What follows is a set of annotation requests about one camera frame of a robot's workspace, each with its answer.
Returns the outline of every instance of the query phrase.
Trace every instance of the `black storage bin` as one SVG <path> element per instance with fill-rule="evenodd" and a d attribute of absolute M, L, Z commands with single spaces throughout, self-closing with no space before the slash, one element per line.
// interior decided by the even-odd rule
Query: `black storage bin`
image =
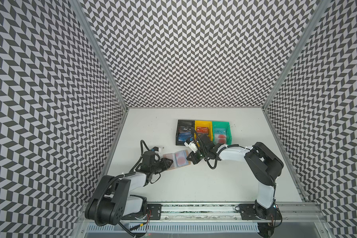
<path fill-rule="evenodd" d="M 192 120 L 178 120 L 177 122 L 177 130 L 176 130 L 176 145 L 184 145 L 184 141 L 179 141 L 179 128 L 180 126 L 195 126 L 195 122 Z"/>

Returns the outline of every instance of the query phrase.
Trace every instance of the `mounting plate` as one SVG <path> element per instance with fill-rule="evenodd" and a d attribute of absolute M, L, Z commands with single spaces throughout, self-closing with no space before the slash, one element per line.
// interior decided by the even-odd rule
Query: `mounting plate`
<path fill-rule="evenodd" d="M 131 213 L 128 215 L 125 215 L 122 217 L 122 220 L 137 220 L 137 219 L 142 219 L 146 214 L 147 214 L 147 198 L 146 197 L 142 197 L 142 196 L 138 196 L 138 195 L 130 195 L 133 197 L 138 197 L 138 198 L 142 198 L 143 202 L 142 202 L 142 207 L 140 209 L 139 212 L 136 213 Z"/>
<path fill-rule="evenodd" d="M 239 210 L 238 212 L 241 214 L 242 220 L 260 220 L 262 221 L 262 219 L 258 218 L 255 215 L 255 210 L 254 210 L 254 204 L 238 204 Z M 270 208 L 267 209 L 267 220 L 281 220 L 282 219 L 282 215 L 280 214 L 280 212 L 275 209 L 275 207 L 271 206 Z"/>
<path fill-rule="evenodd" d="M 160 220 L 161 204 L 158 203 L 148 204 L 147 213 L 149 213 L 149 211 L 151 211 L 150 220 Z"/>

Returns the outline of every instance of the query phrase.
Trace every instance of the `black and white pattern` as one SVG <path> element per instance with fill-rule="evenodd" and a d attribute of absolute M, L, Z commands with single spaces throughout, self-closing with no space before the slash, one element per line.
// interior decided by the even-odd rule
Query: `black and white pattern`
<path fill-rule="evenodd" d="M 67 237 L 123 111 L 67 0 L 0 0 L 0 237 Z"/>
<path fill-rule="evenodd" d="M 357 1 L 332 1 L 268 112 L 336 237 L 357 237 Z"/>
<path fill-rule="evenodd" d="M 261 106 L 319 0 L 81 0 L 129 107 Z"/>

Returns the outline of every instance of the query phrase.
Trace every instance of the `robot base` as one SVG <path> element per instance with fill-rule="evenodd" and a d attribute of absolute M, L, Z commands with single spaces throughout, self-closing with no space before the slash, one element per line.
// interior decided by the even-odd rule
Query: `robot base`
<path fill-rule="evenodd" d="M 275 209 L 272 205 L 268 209 L 266 209 L 266 217 L 260 214 L 260 217 L 257 216 L 257 212 L 255 210 L 255 204 L 239 204 L 238 205 L 238 212 L 241 214 L 242 220 L 281 220 L 282 215 L 280 212 Z"/>
<path fill-rule="evenodd" d="M 122 217 L 122 220 L 147 220 L 146 214 L 150 215 L 150 220 L 160 220 L 161 204 L 150 203 L 147 204 L 147 198 L 137 195 L 131 195 L 143 199 L 143 204 L 139 212 L 130 213 Z"/>

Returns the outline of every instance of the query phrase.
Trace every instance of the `white tabletop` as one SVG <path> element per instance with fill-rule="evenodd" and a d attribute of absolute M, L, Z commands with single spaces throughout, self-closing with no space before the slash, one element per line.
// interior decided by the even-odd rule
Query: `white tabletop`
<path fill-rule="evenodd" d="M 178 119 L 228 121 L 233 144 L 262 142 L 284 163 L 261 108 L 140 108 L 128 112 L 108 175 L 131 169 L 140 157 L 140 140 L 150 149 L 164 147 L 164 154 L 189 149 L 176 146 Z M 132 194 L 145 196 L 149 202 L 253 202 L 257 191 L 258 181 L 247 163 L 219 161 L 216 169 L 210 169 L 202 160 L 164 171 L 159 181 L 137 188 Z M 275 197 L 278 202 L 301 202 L 286 163 L 277 179 Z"/>

